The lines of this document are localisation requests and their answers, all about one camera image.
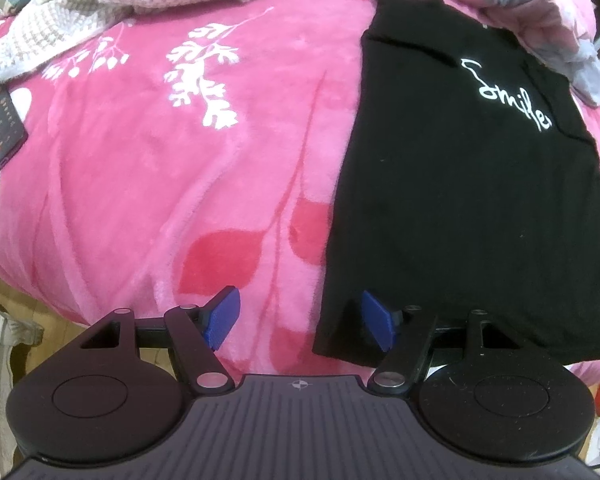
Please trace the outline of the pink floral bed blanket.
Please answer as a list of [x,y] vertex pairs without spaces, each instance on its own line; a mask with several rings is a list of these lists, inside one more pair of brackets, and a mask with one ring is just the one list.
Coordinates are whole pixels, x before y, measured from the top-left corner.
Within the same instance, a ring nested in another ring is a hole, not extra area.
[[373,13],[372,0],[186,6],[15,81],[28,140],[0,171],[0,278],[82,325],[234,285],[232,373],[351,373],[311,346]]

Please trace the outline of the black t-shirt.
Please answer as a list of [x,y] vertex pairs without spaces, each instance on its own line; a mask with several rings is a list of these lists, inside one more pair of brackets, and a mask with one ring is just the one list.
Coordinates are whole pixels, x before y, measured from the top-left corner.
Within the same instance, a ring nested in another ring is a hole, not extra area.
[[600,156],[568,80],[443,0],[375,3],[314,352],[380,362],[371,294],[600,359]]

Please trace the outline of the pink grey floral duvet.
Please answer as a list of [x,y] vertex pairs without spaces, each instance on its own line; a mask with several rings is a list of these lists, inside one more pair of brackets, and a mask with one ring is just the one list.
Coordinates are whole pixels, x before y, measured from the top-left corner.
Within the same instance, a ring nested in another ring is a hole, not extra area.
[[592,0],[458,0],[513,32],[547,67],[564,75],[590,107],[600,106],[600,58]]

